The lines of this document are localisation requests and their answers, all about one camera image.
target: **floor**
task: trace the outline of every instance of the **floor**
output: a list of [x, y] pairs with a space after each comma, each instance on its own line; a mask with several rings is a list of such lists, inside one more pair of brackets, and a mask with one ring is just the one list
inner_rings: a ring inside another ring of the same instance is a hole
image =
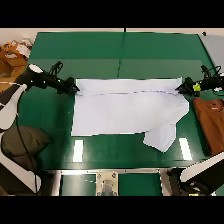
[[14, 67], [14, 70], [10, 77], [0, 78], [0, 92], [5, 91], [6, 89], [8, 89], [11, 86], [10, 84], [3, 84], [1, 82], [14, 82], [15, 79], [24, 72], [25, 67], [26, 66]]

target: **black cable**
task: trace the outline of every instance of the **black cable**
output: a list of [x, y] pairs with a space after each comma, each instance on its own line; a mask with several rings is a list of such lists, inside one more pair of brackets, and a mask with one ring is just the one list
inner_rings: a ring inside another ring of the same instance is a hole
[[29, 153], [29, 151], [28, 151], [28, 149], [27, 149], [27, 147], [26, 147], [26, 145], [25, 145], [25, 143], [24, 143], [24, 141], [23, 141], [21, 132], [20, 132], [20, 130], [19, 130], [18, 116], [16, 117], [16, 127], [17, 127], [17, 131], [18, 131], [20, 140], [21, 140], [21, 142], [22, 142], [22, 144], [23, 144], [23, 147], [24, 147], [24, 149], [25, 149], [25, 151], [26, 151], [26, 153], [27, 153], [27, 155], [28, 155], [28, 157], [29, 157], [29, 160], [30, 160], [30, 162], [31, 162], [31, 165], [32, 165], [32, 169], [33, 169], [33, 173], [34, 173], [34, 178], [35, 178], [35, 188], [36, 188], [36, 193], [37, 193], [37, 176], [36, 176], [36, 173], [35, 173], [35, 168], [34, 168], [33, 160], [32, 160], [32, 158], [31, 158], [31, 156], [30, 156], [30, 153]]

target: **white cloth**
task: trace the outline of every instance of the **white cloth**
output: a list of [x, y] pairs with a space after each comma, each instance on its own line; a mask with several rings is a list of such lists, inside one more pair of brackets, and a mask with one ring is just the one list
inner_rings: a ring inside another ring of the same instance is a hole
[[189, 110], [188, 101], [175, 91], [181, 83], [182, 78], [78, 79], [71, 135], [147, 132], [144, 143], [165, 152], [175, 139], [170, 128]]

